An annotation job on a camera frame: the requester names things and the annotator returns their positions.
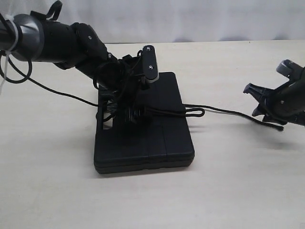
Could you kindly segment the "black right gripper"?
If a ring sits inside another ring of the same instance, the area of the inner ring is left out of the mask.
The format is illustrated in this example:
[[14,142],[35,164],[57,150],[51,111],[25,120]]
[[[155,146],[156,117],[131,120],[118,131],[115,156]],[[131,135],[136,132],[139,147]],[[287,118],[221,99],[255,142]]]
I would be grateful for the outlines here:
[[274,94],[274,89],[265,88],[249,83],[243,90],[244,94],[251,95],[259,104],[252,116],[263,115],[264,122],[305,124],[305,83],[295,82]]

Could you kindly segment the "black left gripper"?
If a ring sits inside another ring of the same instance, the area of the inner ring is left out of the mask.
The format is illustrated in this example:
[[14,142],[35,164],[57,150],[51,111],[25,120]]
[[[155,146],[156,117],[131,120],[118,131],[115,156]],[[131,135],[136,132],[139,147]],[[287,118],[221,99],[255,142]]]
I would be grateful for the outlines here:
[[149,108],[136,103],[140,91],[150,87],[143,74],[141,53],[101,64],[95,71],[95,88],[101,102],[102,123],[116,117],[129,124],[150,121]]

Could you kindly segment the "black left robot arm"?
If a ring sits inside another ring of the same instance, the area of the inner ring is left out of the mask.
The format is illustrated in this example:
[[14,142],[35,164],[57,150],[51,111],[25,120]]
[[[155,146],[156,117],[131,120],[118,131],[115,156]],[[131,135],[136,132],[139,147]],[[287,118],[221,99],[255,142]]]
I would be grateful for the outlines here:
[[141,90],[158,80],[154,47],[144,46],[136,56],[113,56],[93,28],[85,23],[63,24],[33,11],[0,20],[0,54],[28,63],[49,62],[58,68],[75,68],[92,79],[101,91],[110,117],[124,115],[136,122],[147,115],[137,105]]

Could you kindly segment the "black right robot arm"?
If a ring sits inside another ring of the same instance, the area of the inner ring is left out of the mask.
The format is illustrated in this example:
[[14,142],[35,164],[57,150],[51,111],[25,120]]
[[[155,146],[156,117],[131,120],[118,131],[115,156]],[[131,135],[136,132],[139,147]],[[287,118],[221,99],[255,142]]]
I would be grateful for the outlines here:
[[243,93],[251,95],[258,102],[252,116],[263,115],[263,122],[305,125],[304,80],[288,81],[275,89],[250,83]]

